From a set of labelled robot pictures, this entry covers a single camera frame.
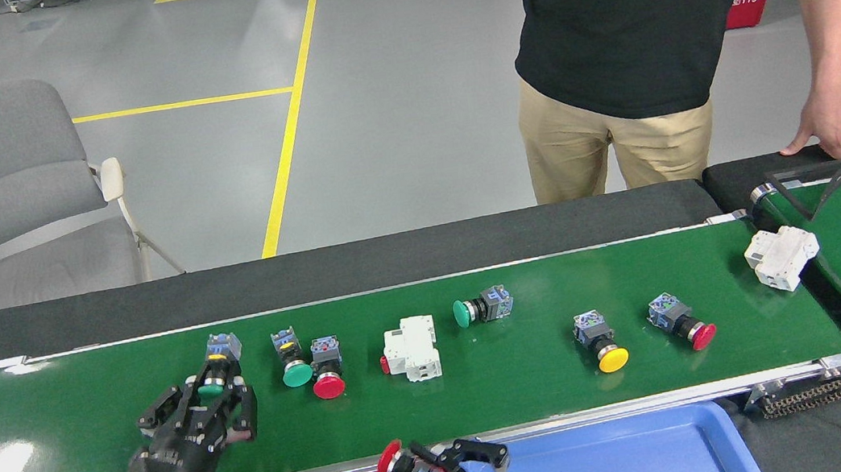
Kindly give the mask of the person's left hand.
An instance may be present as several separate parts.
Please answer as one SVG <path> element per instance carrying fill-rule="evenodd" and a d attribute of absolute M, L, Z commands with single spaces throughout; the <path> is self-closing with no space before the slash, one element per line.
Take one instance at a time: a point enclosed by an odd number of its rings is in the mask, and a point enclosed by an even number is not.
<path fill-rule="evenodd" d="M 795 156 L 811 139 L 817 139 L 823 152 L 832 159 L 841 159 L 841 87 L 812 89 L 798 128 L 792 142 L 779 155 Z"/>

